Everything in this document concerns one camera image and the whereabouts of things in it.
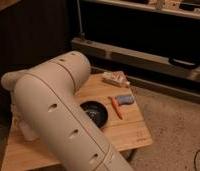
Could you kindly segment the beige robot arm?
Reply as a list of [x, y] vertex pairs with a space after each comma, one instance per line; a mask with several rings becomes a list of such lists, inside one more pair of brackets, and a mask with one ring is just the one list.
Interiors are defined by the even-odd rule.
[[90, 76], [78, 51], [1, 78], [23, 118], [68, 171], [133, 171], [74, 100]]

